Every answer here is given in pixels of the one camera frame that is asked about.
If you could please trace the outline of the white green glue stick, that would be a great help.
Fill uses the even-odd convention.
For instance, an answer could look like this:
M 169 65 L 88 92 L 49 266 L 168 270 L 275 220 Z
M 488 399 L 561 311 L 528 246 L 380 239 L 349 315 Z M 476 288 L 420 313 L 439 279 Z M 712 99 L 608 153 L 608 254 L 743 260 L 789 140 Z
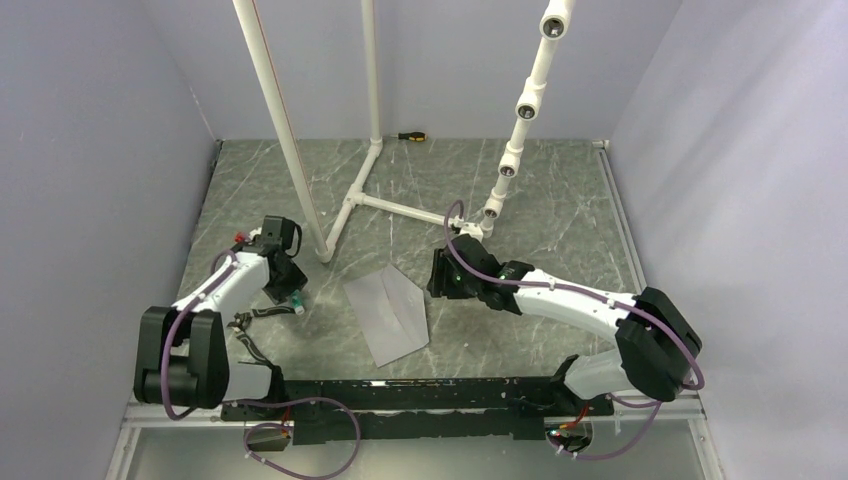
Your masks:
M 291 310 L 295 315 L 303 315 L 305 313 L 305 307 L 303 305 L 302 299 L 298 295 L 292 294 L 289 297 L 289 303 Z

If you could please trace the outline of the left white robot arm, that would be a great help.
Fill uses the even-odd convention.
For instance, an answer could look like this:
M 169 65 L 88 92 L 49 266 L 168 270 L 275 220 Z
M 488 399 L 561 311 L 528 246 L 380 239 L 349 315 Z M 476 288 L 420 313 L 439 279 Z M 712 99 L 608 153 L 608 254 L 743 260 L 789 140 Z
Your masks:
M 246 329 L 255 318 L 303 312 L 307 277 L 294 263 L 302 228 L 267 215 L 216 256 L 209 277 L 169 306 L 141 317 L 133 393 L 160 404 L 172 420 L 232 402 L 264 420 L 287 406 L 282 370 L 256 347 Z

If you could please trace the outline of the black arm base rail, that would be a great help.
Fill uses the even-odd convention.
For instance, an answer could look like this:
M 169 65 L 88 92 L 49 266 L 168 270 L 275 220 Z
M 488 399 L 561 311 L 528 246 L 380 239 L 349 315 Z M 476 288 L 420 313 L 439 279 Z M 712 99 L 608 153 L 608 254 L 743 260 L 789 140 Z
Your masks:
M 225 405 L 225 422 L 286 420 L 298 446 L 330 441 L 507 436 L 542 440 L 556 421 L 609 416 L 604 396 L 570 397 L 544 376 L 289 380 L 295 406 Z

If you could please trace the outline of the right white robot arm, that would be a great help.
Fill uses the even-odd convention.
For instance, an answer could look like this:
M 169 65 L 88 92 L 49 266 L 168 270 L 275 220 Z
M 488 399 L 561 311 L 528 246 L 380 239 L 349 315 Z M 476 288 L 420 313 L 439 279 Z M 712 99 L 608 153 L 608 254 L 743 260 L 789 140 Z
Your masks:
M 697 364 L 702 341 L 660 289 L 629 294 L 568 282 L 529 263 L 500 262 L 464 234 L 434 251 L 427 290 L 434 298 L 474 298 L 495 311 L 559 321 L 612 344 L 600 354 L 572 355 L 558 367 L 551 401 L 564 415 L 606 394 L 637 390 L 665 403 L 705 384 Z

